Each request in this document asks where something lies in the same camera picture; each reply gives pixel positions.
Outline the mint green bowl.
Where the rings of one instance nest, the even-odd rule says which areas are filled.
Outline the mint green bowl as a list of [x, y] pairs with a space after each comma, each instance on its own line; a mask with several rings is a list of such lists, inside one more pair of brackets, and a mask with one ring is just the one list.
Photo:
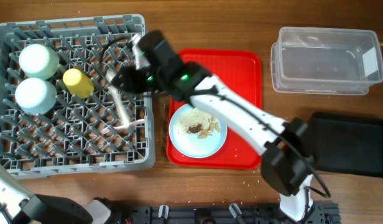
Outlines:
[[19, 65], [25, 75], [42, 80], [55, 75], [59, 62], [56, 51], [40, 44], [28, 45], [19, 56]]

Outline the light blue plate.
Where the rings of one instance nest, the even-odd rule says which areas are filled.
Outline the light blue plate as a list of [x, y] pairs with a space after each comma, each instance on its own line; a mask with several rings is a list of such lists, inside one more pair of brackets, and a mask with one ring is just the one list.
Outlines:
[[222, 121], [219, 121], [221, 132], [214, 132], [212, 136], [204, 139], [198, 139], [194, 134], [178, 134], [175, 128], [175, 122], [184, 112], [190, 111], [194, 107], [185, 104], [179, 107], [170, 119], [168, 133], [170, 140], [175, 148], [184, 156], [194, 159], [210, 157], [217, 153], [225, 143], [228, 135], [228, 127]]

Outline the light blue bowl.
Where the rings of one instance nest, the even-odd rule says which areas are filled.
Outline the light blue bowl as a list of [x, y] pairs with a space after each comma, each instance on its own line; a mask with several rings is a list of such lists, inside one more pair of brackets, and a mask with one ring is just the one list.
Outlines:
[[30, 115], [45, 114], [56, 103], [55, 86], [39, 78], [27, 78], [18, 84], [15, 99], [23, 112]]

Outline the white plastic fork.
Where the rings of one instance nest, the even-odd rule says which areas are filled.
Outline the white plastic fork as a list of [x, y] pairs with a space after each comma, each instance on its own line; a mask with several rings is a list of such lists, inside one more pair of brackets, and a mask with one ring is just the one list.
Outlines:
[[144, 124], [144, 123], [145, 123], [145, 119], [138, 119], [135, 121], [131, 121], [129, 124], [123, 124], [121, 126], [116, 126], [116, 127], [108, 126], [108, 127], [105, 127], [104, 129], [102, 129], [100, 134], [104, 135], [107, 133], [113, 133], [114, 130], [117, 131], [117, 130], [122, 130], [122, 129], [128, 129], [131, 126], [137, 126], [137, 125]]

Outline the yellow plastic cup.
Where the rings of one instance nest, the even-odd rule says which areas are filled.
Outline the yellow plastic cup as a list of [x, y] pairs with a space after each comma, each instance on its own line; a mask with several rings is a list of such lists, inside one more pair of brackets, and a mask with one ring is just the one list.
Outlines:
[[63, 82], [72, 95], [80, 98], [89, 97], [95, 90], [91, 79], [77, 68], [67, 70], [63, 74]]

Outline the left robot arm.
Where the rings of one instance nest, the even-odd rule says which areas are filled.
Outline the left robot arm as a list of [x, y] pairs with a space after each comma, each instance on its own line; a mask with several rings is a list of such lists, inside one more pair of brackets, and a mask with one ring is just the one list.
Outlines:
[[35, 194], [0, 165], [0, 224], [105, 224], [114, 217], [101, 199], [80, 205], [69, 198]]

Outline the white plastic spoon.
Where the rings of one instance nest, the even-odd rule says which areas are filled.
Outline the white plastic spoon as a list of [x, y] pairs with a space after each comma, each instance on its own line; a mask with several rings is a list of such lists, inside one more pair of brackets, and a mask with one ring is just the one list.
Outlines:
[[112, 96], [114, 104], [116, 105], [116, 110], [118, 112], [119, 119], [122, 122], [122, 125], [125, 128], [128, 128], [129, 127], [129, 117], [127, 116], [126, 110], [124, 109], [124, 105], [123, 105], [123, 103], [121, 101], [121, 98], [119, 96], [118, 89], [115, 88], [111, 84], [111, 81], [115, 77], [115, 75], [116, 75], [116, 73], [114, 72], [114, 70], [112, 70], [110, 68], [107, 69], [106, 76], [105, 76], [105, 78], [108, 81], [107, 89], [109, 90], [109, 92], [110, 92], [110, 94]]

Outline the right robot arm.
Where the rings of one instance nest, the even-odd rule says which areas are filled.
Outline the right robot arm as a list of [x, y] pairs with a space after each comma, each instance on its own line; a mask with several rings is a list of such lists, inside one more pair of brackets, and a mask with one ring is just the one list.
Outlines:
[[136, 34], [127, 45], [134, 64], [119, 71], [107, 69], [109, 87], [148, 98], [170, 95], [225, 122], [261, 156], [262, 177], [280, 194], [280, 209], [291, 222], [308, 218], [313, 207], [310, 194], [315, 191], [312, 179], [321, 185], [322, 197], [331, 196], [314, 168], [318, 154], [309, 143], [303, 120], [287, 122], [262, 111], [204, 66], [184, 62], [159, 30]]

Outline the food scraps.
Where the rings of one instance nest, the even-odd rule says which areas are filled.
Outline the food scraps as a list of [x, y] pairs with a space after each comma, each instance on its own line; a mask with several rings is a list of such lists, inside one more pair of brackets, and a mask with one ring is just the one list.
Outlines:
[[178, 134], [194, 134], [198, 139], [212, 136], [215, 131], [221, 132], [219, 121], [214, 116], [196, 108], [182, 113], [175, 122], [175, 128]]

